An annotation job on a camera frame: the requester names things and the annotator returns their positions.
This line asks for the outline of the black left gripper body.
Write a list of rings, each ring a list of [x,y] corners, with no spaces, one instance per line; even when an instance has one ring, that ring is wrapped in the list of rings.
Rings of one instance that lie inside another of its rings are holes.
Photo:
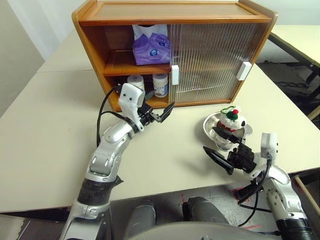
[[[160,116],[153,113],[153,108],[145,102],[137,109],[137,113],[142,125],[149,125],[154,121],[161,122]]]

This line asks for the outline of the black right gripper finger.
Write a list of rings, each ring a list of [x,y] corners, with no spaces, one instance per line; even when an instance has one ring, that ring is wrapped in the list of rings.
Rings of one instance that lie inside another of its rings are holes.
[[[224,128],[220,128],[220,127],[212,127],[212,129],[215,132],[216,135],[216,140],[219,142],[224,143],[225,141],[229,141],[233,144],[241,144],[242,143],[242,139],[237,137],[236,135],[234,135],[233,133],[231,133],[230,131],[224,129]]]
[[[217,152],[214,149],[211,149],[209,147],[203,146],[202,147],[203,150],[205,151],[205,153],[216,163],[218,164],[220,167],[222,167],[223,169],[226,170],[228,175],[232,175],[233,171],[234,171],[234,165],[228,161],[227,159],[225,159],[225,157],[220,154],[219,152]]]

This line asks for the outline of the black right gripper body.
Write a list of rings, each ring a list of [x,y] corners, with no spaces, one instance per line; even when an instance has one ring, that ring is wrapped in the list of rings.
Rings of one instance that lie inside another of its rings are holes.
[[[243,143],[228,153],[227,160],[234,168],[243,170],[247,174],[255,169],[254,153]]]

